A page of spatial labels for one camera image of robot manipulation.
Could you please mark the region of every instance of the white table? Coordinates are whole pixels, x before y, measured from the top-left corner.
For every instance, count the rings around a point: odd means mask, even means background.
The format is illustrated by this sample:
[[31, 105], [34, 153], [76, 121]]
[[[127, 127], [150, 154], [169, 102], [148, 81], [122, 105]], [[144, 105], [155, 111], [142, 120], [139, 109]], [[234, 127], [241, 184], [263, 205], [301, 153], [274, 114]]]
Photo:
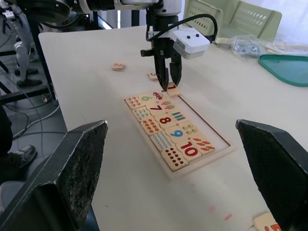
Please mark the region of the white table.
[[[146, 75], [154, 70], [153, 58], [140, 56], [141, 49], [150, 48], [144, 37], [144, 27], [40, 34], [67, 129], [108, 121], [92, 202], [100, 229], [247, 231], [252, 218], [268, 209], [253, 181], [235, 121], [285, 129], [308, 149], [308, 89], [287, 85], [256, 60], [241, 59], [215, 45], [201, 58], [183, 60], [182, 94], [238, 150], [170, 181], [120, 105], [129, 95], [159, 88]], [[112, 71], [114, 62], [124, 62], [125, 71]], [[232, 218], [225, 221], [228, 214]]]

